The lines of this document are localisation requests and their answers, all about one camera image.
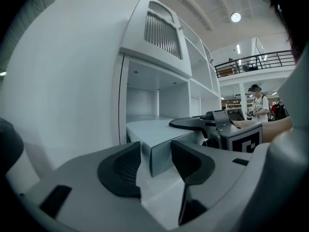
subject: column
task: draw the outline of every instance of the column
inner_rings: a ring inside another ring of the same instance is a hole
[[[239,88],[240,88],[240,98],[241,98],[241,110],[243,117],[245,120],[247,119],[247,97],[246,97],[246,91],[245,91],[245,86],[243,83],[239,83]]]

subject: railing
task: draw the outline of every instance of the railing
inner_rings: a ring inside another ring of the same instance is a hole
[[[215,69],[219,78],[243,72],[294,65],[294,58],[291,51],[279,51],[239,58],[218,64],[215,66]]]

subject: ceiling light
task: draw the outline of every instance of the ceiling light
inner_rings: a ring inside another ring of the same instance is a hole
[[[236,48],[237,48],[237,52],[238,52],[238,54],[240,54],[240,46],[239,46],[239,44],[238,44],[238,45],[236,45]]]
[[[231,15],[231,20],[232,20],[232,22],[239,22],[240,19],[241,19],[240,13],[233,13],[233,14]]]

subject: air vent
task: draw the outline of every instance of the air vent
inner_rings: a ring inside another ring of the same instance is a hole
[[[162,17],[164,19],[173,22],[173,17],[171,15],[171,13],[166,8],[161,6],[160,4],[158,4],[156,2],[150,2],[149,5],[148,5],[148,8],[152,9],[156,13],[162,15]]]
[[[147,14],[144,39],[180,58],[176,29],[151,13]]]

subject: round light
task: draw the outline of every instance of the round light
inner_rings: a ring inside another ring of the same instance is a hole
[[[232,20],[232,22],[239,22],[240,19],[241,19],[240,13],[233,13],[233,14],[231,15],[231,20]]]

